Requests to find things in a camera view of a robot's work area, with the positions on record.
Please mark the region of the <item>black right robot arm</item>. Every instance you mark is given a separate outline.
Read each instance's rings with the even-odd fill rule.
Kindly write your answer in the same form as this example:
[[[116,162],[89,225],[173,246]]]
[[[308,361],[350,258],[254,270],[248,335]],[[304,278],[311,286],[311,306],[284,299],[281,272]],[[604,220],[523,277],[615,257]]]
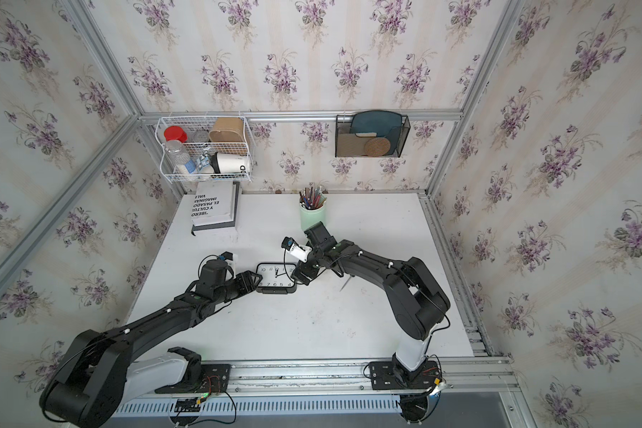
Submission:
[[[393,373],[403,383],[424,370],[427,350],[437,325],[449,318],[451,303],[430,269],[419,258],[395,260],[370,253],[349,240],[336,241],[324,223],[304,231],[308,242],[285,237],[285,255],[297,260],[290,277],[310,285],[332,271],[338,277],[363,279],[384,291],[395,321],[404,333],[392,357]]]

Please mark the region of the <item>black square alarm clock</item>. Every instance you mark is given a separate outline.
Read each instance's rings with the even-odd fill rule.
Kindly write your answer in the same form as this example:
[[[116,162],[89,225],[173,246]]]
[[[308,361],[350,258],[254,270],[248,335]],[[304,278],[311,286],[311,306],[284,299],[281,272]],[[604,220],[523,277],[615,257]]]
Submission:
[[[260,294],[293,294],[297,291],[297,283],[292,279],[295,265],[283,262],[262,262],[256,267],[256,273],[261,276],[256,289]]]

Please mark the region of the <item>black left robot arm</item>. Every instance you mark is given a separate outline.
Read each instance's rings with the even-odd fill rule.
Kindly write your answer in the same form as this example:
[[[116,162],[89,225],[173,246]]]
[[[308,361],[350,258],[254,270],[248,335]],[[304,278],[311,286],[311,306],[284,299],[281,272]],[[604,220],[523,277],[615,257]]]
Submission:
[[[250,270],[234,274],[225,260],[208,260],[187,290],[163,308],[103,333],[80,333],[40,396],[43,416],[55,423],[99,427],[120,405],[149,392],[197,391],[204,381],[198,353],[174,347],[151,360],[142,355],[254,292],[261,280]]]

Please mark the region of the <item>black handled screwdriver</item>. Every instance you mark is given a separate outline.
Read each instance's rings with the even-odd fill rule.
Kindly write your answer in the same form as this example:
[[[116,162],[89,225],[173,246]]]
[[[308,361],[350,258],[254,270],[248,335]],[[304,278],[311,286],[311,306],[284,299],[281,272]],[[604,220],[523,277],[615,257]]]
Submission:
[[[343,285],[342,285],[342,287],[341,287],[341,289],[340,289],[340,292],[342,292],[342,291],[346,288],[346,286],[347,286],[347,285],[348,285],[348,283],[351,281],[351,279],[353,279],[353,276],[352,276],[352,275],[349,275],[349,276],[347,277],[347,279],[345,280],[345,282],[343,283]]]

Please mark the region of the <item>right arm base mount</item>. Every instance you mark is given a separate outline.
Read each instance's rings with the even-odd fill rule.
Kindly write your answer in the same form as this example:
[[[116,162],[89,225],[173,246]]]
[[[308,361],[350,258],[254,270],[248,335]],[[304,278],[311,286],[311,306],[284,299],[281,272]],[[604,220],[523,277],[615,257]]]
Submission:
[[[440,362],[426,357],[409,371],[393,356],[390,361],[371,361],[363,370],[374,391],[431,390],[445,383]]]

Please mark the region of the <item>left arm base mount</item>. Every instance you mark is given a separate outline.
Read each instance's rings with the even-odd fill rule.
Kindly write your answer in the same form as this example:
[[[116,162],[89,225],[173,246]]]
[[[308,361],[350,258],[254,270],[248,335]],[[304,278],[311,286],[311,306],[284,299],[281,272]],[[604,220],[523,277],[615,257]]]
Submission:
[[[179,357],[185,363],[183,376],[176,383],[155,389],[157,394],[217,393],[228,389],[232,366],[202,362],[202,356],[183,347],[168,349],[171,357]]]

